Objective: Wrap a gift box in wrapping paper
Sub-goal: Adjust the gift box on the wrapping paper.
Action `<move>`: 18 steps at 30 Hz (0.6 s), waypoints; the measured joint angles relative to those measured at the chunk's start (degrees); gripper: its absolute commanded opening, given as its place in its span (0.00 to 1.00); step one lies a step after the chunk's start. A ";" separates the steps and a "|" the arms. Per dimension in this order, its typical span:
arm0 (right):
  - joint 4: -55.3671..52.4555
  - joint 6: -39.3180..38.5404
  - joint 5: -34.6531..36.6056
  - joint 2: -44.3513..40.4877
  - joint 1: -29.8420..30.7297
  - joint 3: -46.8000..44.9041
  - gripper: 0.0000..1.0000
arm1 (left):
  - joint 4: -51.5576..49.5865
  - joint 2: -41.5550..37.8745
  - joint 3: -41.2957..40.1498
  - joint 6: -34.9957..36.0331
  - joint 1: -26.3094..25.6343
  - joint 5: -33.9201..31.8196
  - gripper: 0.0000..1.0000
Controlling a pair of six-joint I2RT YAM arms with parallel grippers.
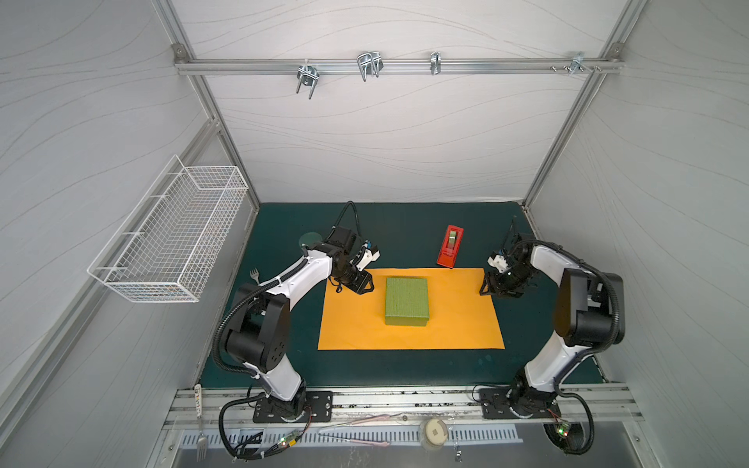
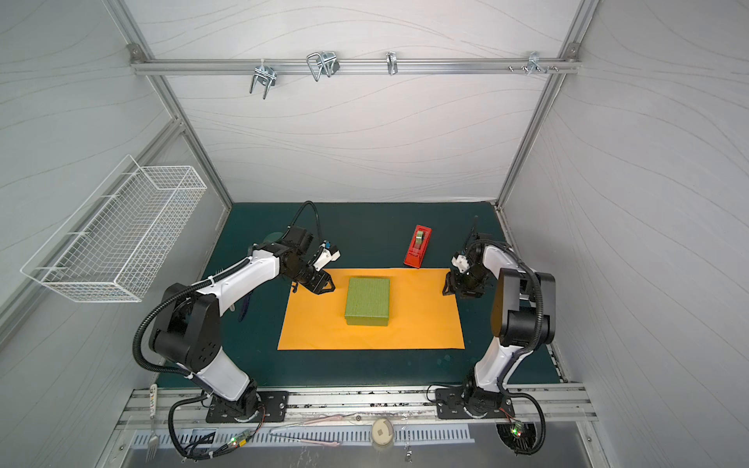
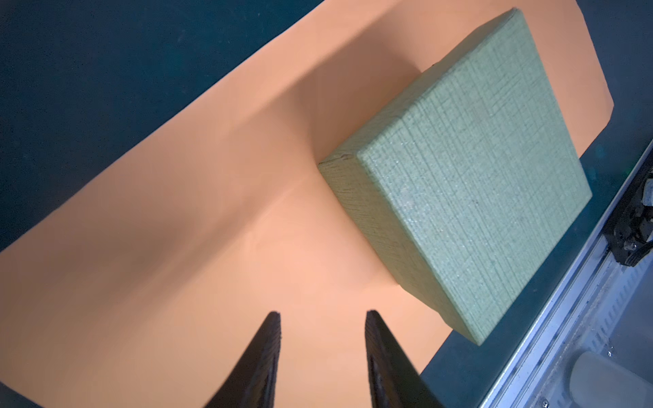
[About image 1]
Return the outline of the green gift box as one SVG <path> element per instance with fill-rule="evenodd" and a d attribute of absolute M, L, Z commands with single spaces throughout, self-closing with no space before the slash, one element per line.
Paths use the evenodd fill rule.
<path fill-rule="evenodd" d="M 387 278 L 384 320 L 388 326 L 425 327 L 430 320 L 427 280 Z"/>

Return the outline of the orange wrapping paper sheet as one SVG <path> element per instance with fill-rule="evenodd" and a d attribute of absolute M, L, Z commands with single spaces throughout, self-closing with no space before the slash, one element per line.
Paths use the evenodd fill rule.
<path fill-rule="evenodd" d="M 463 350 L 505 347 L 490 296 L 479 288 L 480 268 L 383 268 L 371 271 L 374 292 L 339 294 L 326 287 L 320 350 Z M 385 323 L 386 279 L 426 280 L 429 321 L 423 327 Z"/>

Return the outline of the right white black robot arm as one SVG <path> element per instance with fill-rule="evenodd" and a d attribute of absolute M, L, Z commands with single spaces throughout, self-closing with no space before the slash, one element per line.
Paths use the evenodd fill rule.
<path fill-rule="evenodd" d="M 520 298 L 541 273 L 557 286 L 552 312 L 553 331 L 541 351 L 519 370 L 510 384 L 509 404 L 549 402 L 560 386 L 588 357 L 608 350 L 625 335 L 624 284 L 561 246 L 520 239 L 488 258 L 480 294 Z"/>

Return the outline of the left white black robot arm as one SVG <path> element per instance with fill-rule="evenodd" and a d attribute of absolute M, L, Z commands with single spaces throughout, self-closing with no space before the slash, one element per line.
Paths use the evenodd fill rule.
<path fill-rule="evenodd" d="M 274 278 L 250 285 L 215 332 L 211 355 L 224 372 L 257 380 L 269 398 L 298 399 L 304 380 L 287 357 L 292 310 L 314 287 L 332 280 L 355 294 L 374 290 L 366 267 L 380 251 L 366 242 L 354 255 L 331 243 L 306 248 L 302 257 Z"/>

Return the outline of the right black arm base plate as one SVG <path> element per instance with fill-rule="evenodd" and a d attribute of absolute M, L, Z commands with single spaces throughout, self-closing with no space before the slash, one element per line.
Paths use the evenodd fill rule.
<path fill-rule="evenodd" d="M 555 393 L 522 391 L 519 396 L 509 387 L 483 387 L 476 400 L 484 419 L 539 419 L 561 415 Z"/>

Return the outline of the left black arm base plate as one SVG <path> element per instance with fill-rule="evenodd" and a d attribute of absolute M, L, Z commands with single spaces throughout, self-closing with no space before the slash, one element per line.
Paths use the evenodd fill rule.
<path fill-rule="evenodd" d="M 330 422 L 333 412 L 333 393 L 330 391 L 302 391 L 291 401 L 262 397 L 253 414 L 254 423 Z"/>

